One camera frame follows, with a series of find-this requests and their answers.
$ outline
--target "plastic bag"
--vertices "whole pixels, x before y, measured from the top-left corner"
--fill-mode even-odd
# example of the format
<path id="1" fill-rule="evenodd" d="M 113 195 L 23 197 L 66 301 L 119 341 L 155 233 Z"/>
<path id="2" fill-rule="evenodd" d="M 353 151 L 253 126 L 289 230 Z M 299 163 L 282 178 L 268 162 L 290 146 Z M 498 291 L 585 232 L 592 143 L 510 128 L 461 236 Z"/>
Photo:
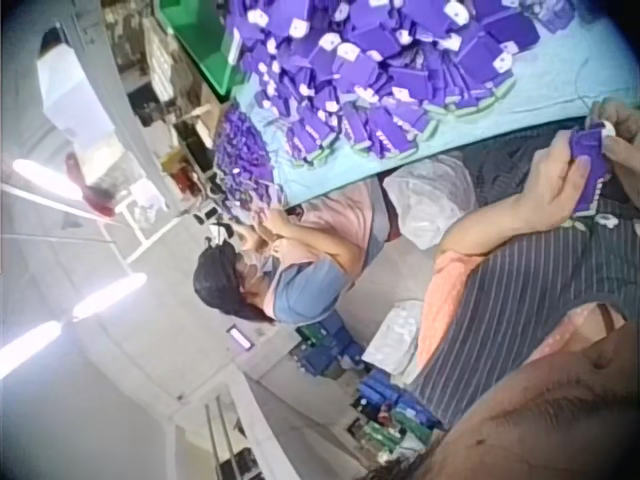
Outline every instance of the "plastic bag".
<path id="1" fill-rule="evenodd" d="M 384 188 L 398 212 L 400 232 L 426 250 L 476 208 L 471 177 L 461 161 L 438 155 L 399 169 Z"/>
<path id="2" fill-rule="evenodd" d="M 391 375 L 402 375 L 416 353 L 421 315 L 422 302 L 397 302 L 362 355 L 362 360 Z"/>

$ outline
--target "green crate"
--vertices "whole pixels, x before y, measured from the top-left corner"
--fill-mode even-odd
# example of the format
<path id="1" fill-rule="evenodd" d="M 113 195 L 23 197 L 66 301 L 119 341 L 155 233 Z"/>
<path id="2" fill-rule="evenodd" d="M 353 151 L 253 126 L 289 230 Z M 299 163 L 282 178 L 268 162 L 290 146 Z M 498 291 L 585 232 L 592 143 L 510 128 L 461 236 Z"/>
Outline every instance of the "green crate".
<path id="1" fill-rule="evenodd" d="M 212 91 L 228 97 L 244 76 L 230 65 L 230 39 L 212 0 L 158 0 L 156 17 L 171 29 L 198 66 Z"/>

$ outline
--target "hand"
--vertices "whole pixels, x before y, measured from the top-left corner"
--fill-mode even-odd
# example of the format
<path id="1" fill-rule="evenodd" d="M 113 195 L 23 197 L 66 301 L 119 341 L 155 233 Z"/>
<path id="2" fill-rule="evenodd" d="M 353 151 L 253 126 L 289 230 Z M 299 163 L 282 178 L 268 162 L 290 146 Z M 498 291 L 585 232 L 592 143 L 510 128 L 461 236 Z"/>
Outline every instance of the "hand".
<path id="1" fill-rule="evenodd" d="M 286 212 L 279 208 L 271 208 L 265 214 L 262 225 L 276 235 L 285 237 L 287 228 L 291 225 Z"/>
<path id="2" fill-rule="evenodd" d="M 549 148 L 538 150 L 524 191 L 517 197 L 516 218 L 523 231 L 551 230 L 565 222 L 578 203 L 589 175 L 589 158 L 571 161 L 571 132 L 558 132 Z"/>
<path id="3" fill-rule="evenodd" d="M 640 207 L 640 112 L 611 98 L 595 102 L 587 125 L 607 120 L 616 129 L 615 137 L 606 137 L 604 153 L 612 160 L 616 176 L 633 203 Z"/>

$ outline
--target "woman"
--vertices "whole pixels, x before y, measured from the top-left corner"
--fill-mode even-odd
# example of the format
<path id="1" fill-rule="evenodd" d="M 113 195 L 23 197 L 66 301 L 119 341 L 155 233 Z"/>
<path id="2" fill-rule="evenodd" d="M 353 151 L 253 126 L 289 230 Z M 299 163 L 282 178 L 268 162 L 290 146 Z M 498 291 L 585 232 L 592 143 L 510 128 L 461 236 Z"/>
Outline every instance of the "woman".
<path id="1" fill-rule="evenodd" d="M 393 207 L 377 179 L 305 203 L 300 218 L 268 211 L 255 231 L 240 227 L 200 255 L 194 288 L 211 308 L 250 321 L 304 325 L 335 308 L 390 239 Z"/>

